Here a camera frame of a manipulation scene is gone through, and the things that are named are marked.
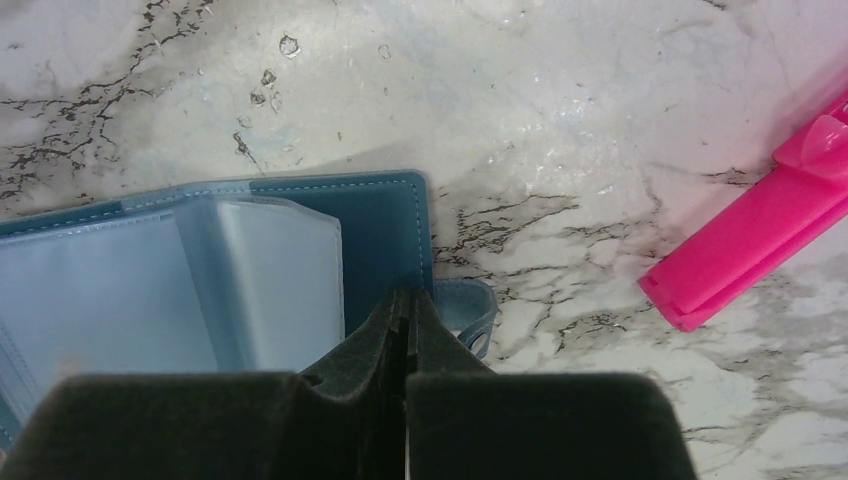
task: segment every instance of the pink plastic object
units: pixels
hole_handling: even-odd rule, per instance
[[[848,214],[848,92],[774,152],[777,168],[639,280],[684,332]]]

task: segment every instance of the water droplet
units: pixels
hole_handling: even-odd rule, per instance
[[[386,60],[392,58],[392,52],[389,51],[389,46],[385,43],[377,47],[377,53]]]
[[[259,83],[262,84],[263,87],[271,88],[274,86],[274,82],[277,81],[277,74],[274,73],[270,68],[265,69],[265,72],[262,74],[262,80]]]
[[[300,55],[300,43],[296,38],[285,35],[280,39],[280,53],[287,58],[294,58]]]
[[[265,104],[265,95],[263,95],[261,92],[253,90],[252,92],[250,92],[250,103],[257,107],[261,107]]]
[[[280,107],[283,106],[283,96],[280,95],[280,92],[274,92],[274,95],[271,96],[271,110],[274,113],[278,113],[280,111]]]

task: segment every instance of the pink marker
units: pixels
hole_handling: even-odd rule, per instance
[[[777,168],[639,280],[684,332],[848,215],[848,92],[774,152]]]

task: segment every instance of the marble surface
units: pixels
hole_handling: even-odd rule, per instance
[[[494,369],[650,376],[704,479],[845,478],[848,225],[692,334],[635,284],[846,86],[845,18],[841,0],[5,0],[0,216],[416,168],[438,273],[502,302]]]

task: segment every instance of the wallet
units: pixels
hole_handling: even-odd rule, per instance
[[[0,224],[0,448],[77,373],[300,371],[397,285],[478,356],[497,312],[433,280],[416,172],[207,182]]]

